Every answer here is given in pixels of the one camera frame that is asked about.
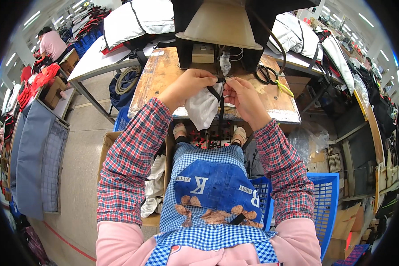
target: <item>foot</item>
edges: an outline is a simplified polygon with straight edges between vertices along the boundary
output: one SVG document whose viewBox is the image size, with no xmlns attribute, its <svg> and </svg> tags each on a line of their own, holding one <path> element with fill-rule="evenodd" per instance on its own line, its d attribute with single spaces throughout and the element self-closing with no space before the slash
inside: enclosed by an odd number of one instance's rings
<svg viewBox="0 0 399 266">
<path fill-rule="evenodd" d="M 246 134 L 245 130 L 242 127 L 238 127 L 235 132 L 234 136 L 232 137 L 232 143 L 236 142 L 242 145 L 244 145 L 246 140 Z"/>
<path fill-rule="evenodd" d="M 178 137 L 184 136 L 186 137 L 186 127 L 182 123 L 179 123 L 174 126 L 173 129 L 174 139 L 177 140 Z"/>
</svg>

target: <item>woman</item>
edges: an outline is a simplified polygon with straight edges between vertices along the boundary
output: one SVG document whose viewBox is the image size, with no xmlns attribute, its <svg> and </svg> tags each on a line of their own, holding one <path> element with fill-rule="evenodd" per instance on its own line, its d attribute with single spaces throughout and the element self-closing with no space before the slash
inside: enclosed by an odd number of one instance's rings
<svg viewBox="0 0 399 266">
<path fill-rule="evenodd" d="M 44 27 L 39 32 L 40 54 L 44 58 L 50 55 L 54 63 L 60 63 L 68 53 L 67 45 L 60 35 L 50 27 Z"/>
<path fill-rule="evenodd" d="M 226 78 L 223 95 L 254 130 L 264 172 L 275 199 L 275 232 L 264 232 L 257 192 L 243 166 L 245 131 L 234 145 L 202 150 L 177 138 L 160 231 L 143 242 L 140 204 L 151 158 L 167 134 L 171 114 L 186 99 L 217 81 L 188 69 L 130 121 L 110 148 L 98 184 L 96 264 L 101 265 L 320 265 L 313 223 L 314 185 L 296 150 L 246 80 Z"/>
</svg>

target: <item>pink sweater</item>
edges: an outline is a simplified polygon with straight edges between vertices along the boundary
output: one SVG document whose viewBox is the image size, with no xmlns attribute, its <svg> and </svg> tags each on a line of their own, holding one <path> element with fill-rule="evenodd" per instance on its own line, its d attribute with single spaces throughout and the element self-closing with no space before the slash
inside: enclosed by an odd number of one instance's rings
<svg viewBox="0 0 399 266">
<path fill-rule="evenodd" d="M 143 266 L 155 247 L 151 237 L 143 242 L 143 234 L 136 224 L 101 221 L 97 224 L 97 266 Z M 282 221 L 271 238 L 275 253 L 284 266 L 321 265 L 321 248 L 315 226 L 308 218 Z M 215 251 L 202 251 L 187 246 L 174 246 L 167 266 L 247 266 L 259 264 L 253 244 L 241 244 Z"/>
</svg>

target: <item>red plaid shirt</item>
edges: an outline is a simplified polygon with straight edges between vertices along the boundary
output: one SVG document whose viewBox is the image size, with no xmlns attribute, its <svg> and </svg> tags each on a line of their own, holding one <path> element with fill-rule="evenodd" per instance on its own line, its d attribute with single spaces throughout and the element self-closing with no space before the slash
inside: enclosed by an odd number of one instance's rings
<svg viewBox="0 0 399 266">
<path fill-rule="evenodd" d="M 171 119 L 168 108 L 152 98 L 109 149 L 97 189 L 98 222 L 142 224 L 140 204 L 145 198 L 145 180 Z M 313 219 L 314 185 L 275 120 L 254 136 L 263 170 L 272 182 L 275 223 L 289 218 Z"/>
</svg>

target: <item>concrete floor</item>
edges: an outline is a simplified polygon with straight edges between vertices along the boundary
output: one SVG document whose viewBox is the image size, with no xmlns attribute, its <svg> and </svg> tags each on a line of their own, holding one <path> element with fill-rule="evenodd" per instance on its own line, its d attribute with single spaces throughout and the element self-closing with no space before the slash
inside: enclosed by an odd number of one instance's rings
<svg viewBox="0 0 399 266">
<path fill-rule="evenodd" d="M 107 110 L 108 86 L 112 73 L 83 82 L 89 92 Z M 67 115 L 70 132 L 65 147 L 60 186 L 60 214 L 45 214 L 45 222 L 67 242 L 96 258 L 96 182 L 103 136 L 113 130 L 111 124 L 82 95 L 73 100 L 74 110 Z M 96 265 L 69 244 L 59 239 L 42 221 L 29 219 L 43 246 L 55 263 L 61 265 Z M 158 228 L 142 228 L 145 239 Z"/>
</svg>

